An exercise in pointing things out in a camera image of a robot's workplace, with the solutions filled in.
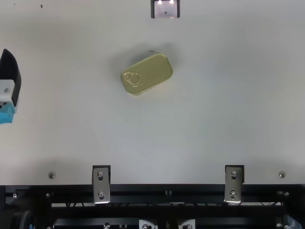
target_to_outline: rectangular can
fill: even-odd
[[[129,94],[138,95],[168,80],[172,73],[167,57],[153,52],[153,55],[125,69],[121,81]]]

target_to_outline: white backdrop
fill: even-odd
[[[0,0],[3,48],[22,86],[0,185],[90,184],[92,165],[113,184],[224,184],[225,165],[305,183],[304,0],[181,0],[179,19],[150,0]],[[128,95],[120,73],[149,50],[173,75]]]

